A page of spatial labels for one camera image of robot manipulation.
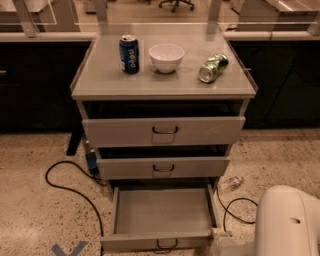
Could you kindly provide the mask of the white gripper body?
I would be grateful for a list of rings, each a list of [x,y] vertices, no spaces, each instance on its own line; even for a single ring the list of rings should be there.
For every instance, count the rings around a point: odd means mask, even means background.
[[[230,232],[216,233],[213,238],[215,256],[239,256],[238,246]]]

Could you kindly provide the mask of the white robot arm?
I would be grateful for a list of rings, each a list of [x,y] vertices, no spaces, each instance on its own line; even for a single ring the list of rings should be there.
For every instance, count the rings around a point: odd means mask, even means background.
[[[277,185],[260,198],[252,244],[236,245],[229,232],[213,231],[215,256],[320,256],[320,200]]]

